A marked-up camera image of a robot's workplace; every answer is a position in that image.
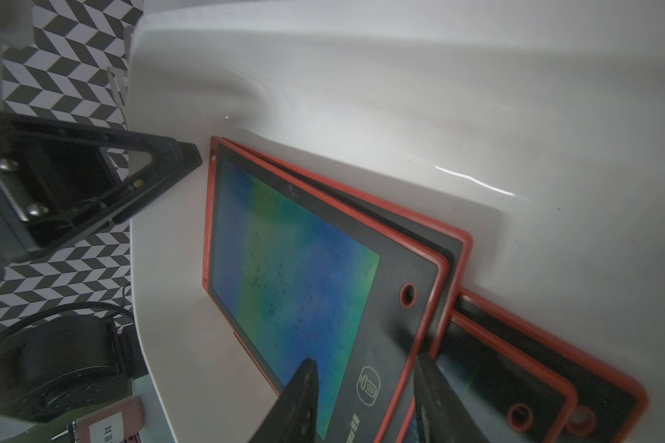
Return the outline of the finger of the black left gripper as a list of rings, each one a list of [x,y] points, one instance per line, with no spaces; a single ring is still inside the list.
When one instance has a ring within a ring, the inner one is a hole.
[[[201,164],[173,138],[0,111],[0,258],[48,256],[123,223]]]

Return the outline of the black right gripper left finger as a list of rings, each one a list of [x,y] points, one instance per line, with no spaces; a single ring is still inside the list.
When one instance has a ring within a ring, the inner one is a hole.
[[[305,359],[286,385],[249,443],[312,443],[317,435],[319,404],[317,363]]]

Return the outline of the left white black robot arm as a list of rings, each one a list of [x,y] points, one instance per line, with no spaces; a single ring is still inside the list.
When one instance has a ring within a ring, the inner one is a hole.
[[[123,223],[201,166],[190,143],[0,111],[0,282]],[[146,371],[123,306],[75,302],[0,332],[0,416],[48,423],[127,395]]]

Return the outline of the white plastic storage box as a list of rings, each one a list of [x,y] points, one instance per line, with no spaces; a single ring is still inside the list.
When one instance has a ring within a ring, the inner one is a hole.
[[[127,123],[471,233],[463,284],[636,378],[665,442],[665,1],[292,2],[144,16]]]

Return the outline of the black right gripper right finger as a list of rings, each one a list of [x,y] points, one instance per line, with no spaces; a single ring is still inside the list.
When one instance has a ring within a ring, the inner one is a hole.
[[[419,442],[489,442],[429,354],[417,357],[414,395]]]

